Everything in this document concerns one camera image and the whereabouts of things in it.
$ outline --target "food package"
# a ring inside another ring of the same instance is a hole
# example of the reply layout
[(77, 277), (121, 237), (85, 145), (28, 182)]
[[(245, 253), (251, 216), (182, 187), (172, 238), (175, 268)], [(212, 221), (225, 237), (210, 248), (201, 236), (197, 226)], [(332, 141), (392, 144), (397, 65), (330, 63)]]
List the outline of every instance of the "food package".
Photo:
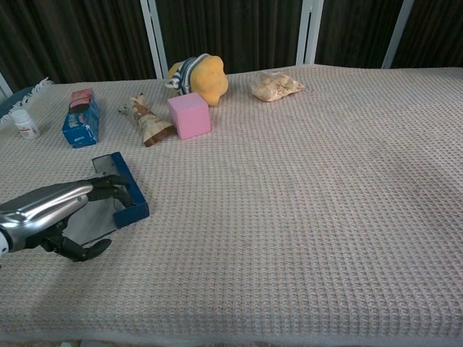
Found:
[(71, 103), (62, 131), (73, 148), (94, 145), (98, 142), (100, 108), (93, 90), (88, 88), (71, 94)]
[(298, 81), (280, 72), (259, 72), (250, 87), (251, 93), (262, 101), (275, 101), (305, 88)]

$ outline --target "metallic robot arm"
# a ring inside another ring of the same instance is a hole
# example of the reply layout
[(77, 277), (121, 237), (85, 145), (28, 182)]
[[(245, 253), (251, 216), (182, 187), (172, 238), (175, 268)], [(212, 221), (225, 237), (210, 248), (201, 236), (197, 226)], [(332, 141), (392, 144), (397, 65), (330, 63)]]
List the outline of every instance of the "metallic robot arm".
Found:
[(84, 248), (62, 236), (69, 217), (89, 201), (118, 199), (125, 207), (131, 197), (118, 185), (126, 181), (116, 175), (103, 176), (39, 188), (0, 205), (0, 255), (42, 246), (75, 262), (101, 254), (111, 243), (98, 241)]

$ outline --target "pink foam block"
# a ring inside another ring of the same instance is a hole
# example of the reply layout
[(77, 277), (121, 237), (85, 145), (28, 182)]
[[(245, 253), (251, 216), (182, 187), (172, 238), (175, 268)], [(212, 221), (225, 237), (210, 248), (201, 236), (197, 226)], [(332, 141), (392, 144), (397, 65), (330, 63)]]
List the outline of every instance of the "pink foam block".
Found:
[(182, 140), (205, 134), (211, 130), (208, 103), (198, 93), (190, 93), (167, 100), (172, 123)]

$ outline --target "plastic bag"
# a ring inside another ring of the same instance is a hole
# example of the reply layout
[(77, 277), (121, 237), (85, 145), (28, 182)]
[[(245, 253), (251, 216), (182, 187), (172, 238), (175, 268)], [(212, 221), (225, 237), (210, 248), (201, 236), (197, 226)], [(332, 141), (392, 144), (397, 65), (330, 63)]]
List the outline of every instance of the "plastic bag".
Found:
[(250, 87), (251, 93), (262, 101), (278, 100), (305, 88), (298, 81), (280, 72), (259, 72)]

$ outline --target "black curtain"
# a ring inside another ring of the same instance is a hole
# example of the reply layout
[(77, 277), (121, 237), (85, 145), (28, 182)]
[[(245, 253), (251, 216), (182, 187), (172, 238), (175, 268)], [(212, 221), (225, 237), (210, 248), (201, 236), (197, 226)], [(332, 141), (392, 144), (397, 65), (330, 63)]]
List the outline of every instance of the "black curtain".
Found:
[(325, 0), (316, 64), (381, 68), (402, 0)]
[(1, 0), (0, 72), (13, 91), (155, 78), (139, 1)]
[(463, 0), (415, 0), (392, 67), (463, 67)]
[(302, 0), (156, 0), (169, 67), (202, 53), (226, 73), (294, 65)]

